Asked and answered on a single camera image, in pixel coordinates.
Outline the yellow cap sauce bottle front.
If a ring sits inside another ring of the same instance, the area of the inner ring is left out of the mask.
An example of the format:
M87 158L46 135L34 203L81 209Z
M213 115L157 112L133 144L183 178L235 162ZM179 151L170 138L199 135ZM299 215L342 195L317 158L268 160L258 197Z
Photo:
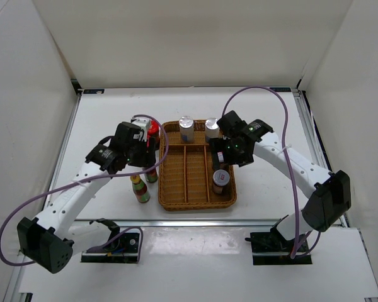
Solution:
M130 181L132 183L132 189L135 194L136 199L140 203L146 203L150 200L151 196L147 189L147 185L141 179L140 175L130 176Z

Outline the dark spice jar white lid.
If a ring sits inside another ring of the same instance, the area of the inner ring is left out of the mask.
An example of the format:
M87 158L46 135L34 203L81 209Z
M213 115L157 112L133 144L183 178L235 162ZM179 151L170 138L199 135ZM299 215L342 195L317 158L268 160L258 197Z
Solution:
M222 152L217 152L216 153L216 159L218 163L224 163L224 156Z

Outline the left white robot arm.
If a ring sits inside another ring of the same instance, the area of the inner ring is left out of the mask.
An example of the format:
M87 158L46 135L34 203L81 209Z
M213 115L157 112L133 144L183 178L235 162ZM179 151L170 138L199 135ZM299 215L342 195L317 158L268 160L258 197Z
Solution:
M33 219L17 226L22 253L52 274L60 272L80 252L118 250L120 227L105 218L84 227L74 220L111 178L126 166L150 168L156 163L155 139L149 138L151 120L132 118L118 124L114 135L102 139L86 156L70 185Z

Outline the silver cap white shaker front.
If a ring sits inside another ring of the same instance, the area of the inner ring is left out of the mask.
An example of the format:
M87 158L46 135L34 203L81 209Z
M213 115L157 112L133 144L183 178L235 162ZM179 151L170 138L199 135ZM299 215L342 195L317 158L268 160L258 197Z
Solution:
M179 119L178 126L180 129L180 136L183 142L193 143L195 141L194 120L190 116L182 116Z

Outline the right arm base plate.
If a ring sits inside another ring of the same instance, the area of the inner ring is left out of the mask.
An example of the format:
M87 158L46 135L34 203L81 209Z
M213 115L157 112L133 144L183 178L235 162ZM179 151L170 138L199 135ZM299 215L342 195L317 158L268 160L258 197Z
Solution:
M294 247L294 241L281 242L271 237L269 232L252 232L245 241L251 244L251 253L254 266L291 266L311 265L310 255L303 255L309 250L307 242L299 248L294 259L290 253Z

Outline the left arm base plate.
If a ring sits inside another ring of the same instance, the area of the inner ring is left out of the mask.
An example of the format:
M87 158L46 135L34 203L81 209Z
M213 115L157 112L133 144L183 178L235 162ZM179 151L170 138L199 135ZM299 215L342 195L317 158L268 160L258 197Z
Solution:
M128 227L109 247L96 252L83 252L80 263L138 264L141 257L144 232L141 227Z

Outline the yellow cap sauce bottle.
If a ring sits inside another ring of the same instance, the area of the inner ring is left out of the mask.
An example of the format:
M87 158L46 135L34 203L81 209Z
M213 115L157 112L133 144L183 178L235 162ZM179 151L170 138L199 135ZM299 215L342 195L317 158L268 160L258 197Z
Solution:
M146 203L150 200L151 196L147 189L147 185L141 179L140 175L130 176L130 181L132 183L132 189L135 194L136 199L140 203Z
M158 181L158 173L156 169L152 169L144 174L148 183L155 183Z

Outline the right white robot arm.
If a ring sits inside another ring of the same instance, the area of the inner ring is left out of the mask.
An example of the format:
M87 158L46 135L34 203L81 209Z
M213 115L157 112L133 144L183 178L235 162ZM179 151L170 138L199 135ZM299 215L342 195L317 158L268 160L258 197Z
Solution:
M283 175L308 199L305 207L279 220L270 230L271 246L287 250L295 238L310 231L325 232L351 207L350 178L339 170L320 167L293 148L283 145L273 128L262 120L251 123L230 111L216 122L222 133L209 140L213 166L253 163L259 157Z

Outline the silver cap white shaker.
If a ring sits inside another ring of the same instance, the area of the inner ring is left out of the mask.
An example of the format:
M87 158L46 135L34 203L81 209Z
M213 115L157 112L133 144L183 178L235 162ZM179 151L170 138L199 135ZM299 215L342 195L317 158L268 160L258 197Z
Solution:
M179 119L178 126L180 129L180 136L183 142L193 143L195 141L194 120L190 116L182 116Z
M212 138L219 138L220 129L217 124L217 118L208 118L205 121L205 141L209 142Z

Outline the pink spice jar white lid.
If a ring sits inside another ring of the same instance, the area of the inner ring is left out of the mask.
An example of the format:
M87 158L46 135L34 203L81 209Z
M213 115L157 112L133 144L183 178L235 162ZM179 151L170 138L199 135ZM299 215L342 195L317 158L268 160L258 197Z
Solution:
M216 194L222 194L224 188L229 184L231 178L228 171L224 169L216 170L212 176L212 190Z

